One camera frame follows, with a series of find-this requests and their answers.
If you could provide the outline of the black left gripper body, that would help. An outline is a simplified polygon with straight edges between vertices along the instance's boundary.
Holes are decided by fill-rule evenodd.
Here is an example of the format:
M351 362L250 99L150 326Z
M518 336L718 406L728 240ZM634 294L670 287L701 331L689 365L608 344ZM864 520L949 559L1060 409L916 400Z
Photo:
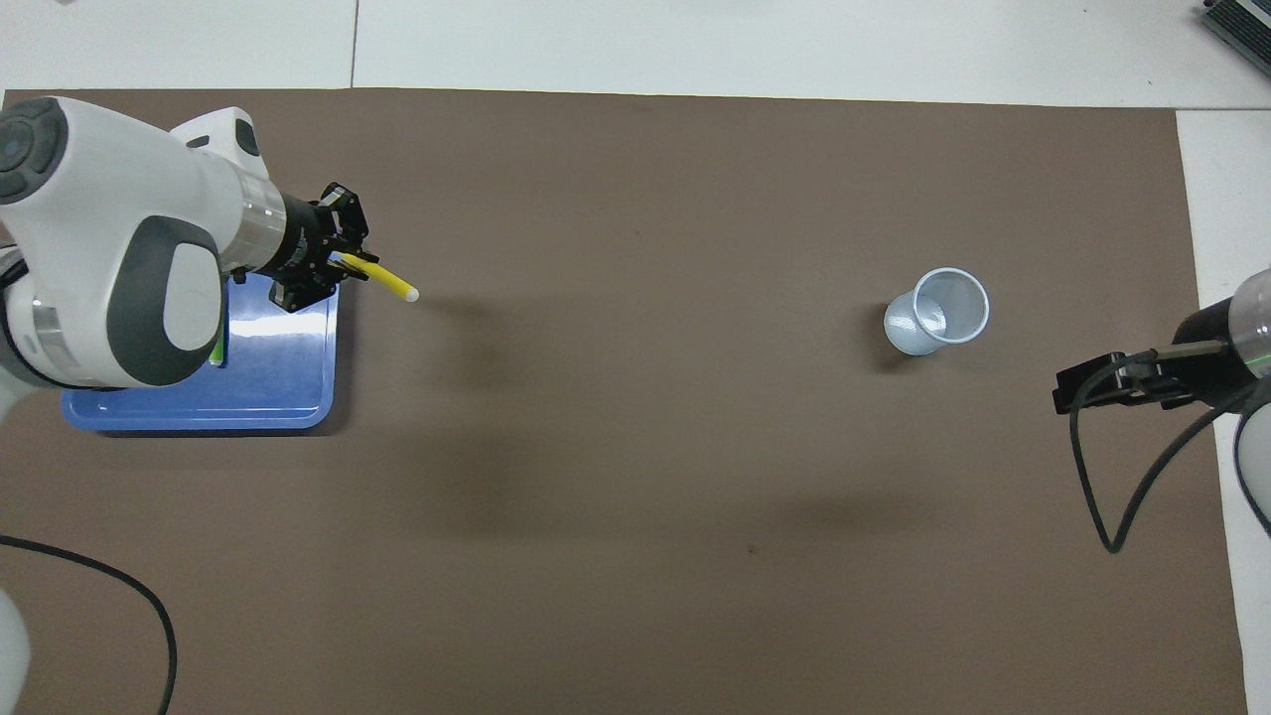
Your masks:
M336 268L330 264L336 236L322 207L310 201L283 198L283 236L273 254L273 276Z

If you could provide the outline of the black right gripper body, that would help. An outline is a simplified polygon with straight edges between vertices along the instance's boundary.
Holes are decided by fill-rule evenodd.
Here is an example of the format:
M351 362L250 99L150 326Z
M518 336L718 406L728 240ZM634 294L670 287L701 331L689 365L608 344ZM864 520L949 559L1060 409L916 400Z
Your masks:
M1219 406L1257 378L1257 309L1207 305L1191 314L1171 344L1157 347L1157 370L1166 408Z

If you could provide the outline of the yellow marker pen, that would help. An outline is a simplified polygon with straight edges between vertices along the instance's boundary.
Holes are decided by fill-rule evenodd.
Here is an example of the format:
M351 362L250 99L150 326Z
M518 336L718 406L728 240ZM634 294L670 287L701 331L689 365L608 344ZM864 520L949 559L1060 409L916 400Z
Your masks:
M350 272L350 276L377 282L383 288L389 290L394 297L404 300L407 304L418 302L419 290L407 279L400 279L393 271L386 271L380 263L369 262L366 258L353 257L350 253L336 253L336 257L341 265Z

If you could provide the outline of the blue plastic tray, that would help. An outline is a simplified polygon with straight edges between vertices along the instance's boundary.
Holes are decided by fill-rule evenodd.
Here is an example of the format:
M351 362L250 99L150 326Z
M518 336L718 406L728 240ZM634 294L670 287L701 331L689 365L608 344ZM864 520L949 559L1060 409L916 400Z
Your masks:
M297 312L250 273L228 284L228 345L219 364L161 389L64 392L69 425L95 433L286 433L322 424L336 403L341 295Z

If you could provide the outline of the translucent plastic cup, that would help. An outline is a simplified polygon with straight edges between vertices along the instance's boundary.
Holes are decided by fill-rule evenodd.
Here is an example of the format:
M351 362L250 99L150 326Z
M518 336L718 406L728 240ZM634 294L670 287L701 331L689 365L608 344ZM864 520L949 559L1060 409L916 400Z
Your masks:
M904 356L925 357L977 339L990 316L988 290L976 276L939 267L887 304L885 337Z

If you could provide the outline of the grey ribbed device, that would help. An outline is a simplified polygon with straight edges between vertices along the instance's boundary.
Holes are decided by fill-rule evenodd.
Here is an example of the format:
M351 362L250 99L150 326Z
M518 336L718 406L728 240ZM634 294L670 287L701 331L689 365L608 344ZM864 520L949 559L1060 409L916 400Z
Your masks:
M1271 72L1271 0L1202 0L1202 25Z

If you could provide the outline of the brown table mat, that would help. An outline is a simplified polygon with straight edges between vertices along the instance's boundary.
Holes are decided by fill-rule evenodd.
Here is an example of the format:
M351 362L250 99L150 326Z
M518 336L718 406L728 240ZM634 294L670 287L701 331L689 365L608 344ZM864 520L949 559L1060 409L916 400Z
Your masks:
M419 90L241 107L421 290L306 436L0 425L0 532L172 611L172 715L1246 715L1213 436L1099 547L1055 373L1199 307L1171 110ZM982 282L907 357L891 300Z

